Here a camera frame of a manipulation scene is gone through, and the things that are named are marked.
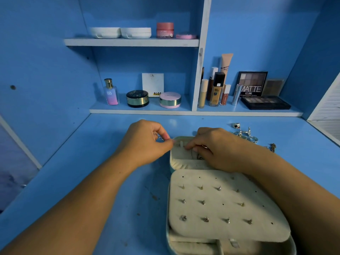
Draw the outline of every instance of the eyeshadow palette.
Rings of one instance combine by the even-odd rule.
[[[250,110],[288,110],[291,105],[279,97],[243,97],[242,102]]]
[[[240,71],[237,84],[242,84],[241,97],[260,97],[268,72]]]

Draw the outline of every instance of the black cap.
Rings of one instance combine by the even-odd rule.
[[[214,77],[214,87],[223,87],[225,74],[223,72],[216,72]]]

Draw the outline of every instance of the black compact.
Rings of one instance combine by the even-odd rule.
[[[149,104],[149,94],[145,90],[133,90],[126,94],[128,106],[139,108]]]
[[[241,101],[250,110],[289,110],[291,105],[279,97],[242,97]]]

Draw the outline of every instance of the gold bottle cap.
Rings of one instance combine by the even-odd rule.
[[[106,87],[107,87],[108,89],[112,89],[112,88],[113,88],[112,79],[107,78],[107,79],[104,79],[104,81],[105,81]]]

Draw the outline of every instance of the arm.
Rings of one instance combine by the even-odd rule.
[[[217,169],[252,176],[279,205],[308,254],[340,253],[340,200],[281,157],[220,128],[199,128],[186,148]],[[244,153],[248,160],[240,157]]]
[[[155,132],[164,143],[155,141]],[[0,254],[92,254],[121,184],[137,167],[155,161],[172,146],[159,123],[131,124],[110,158]]]

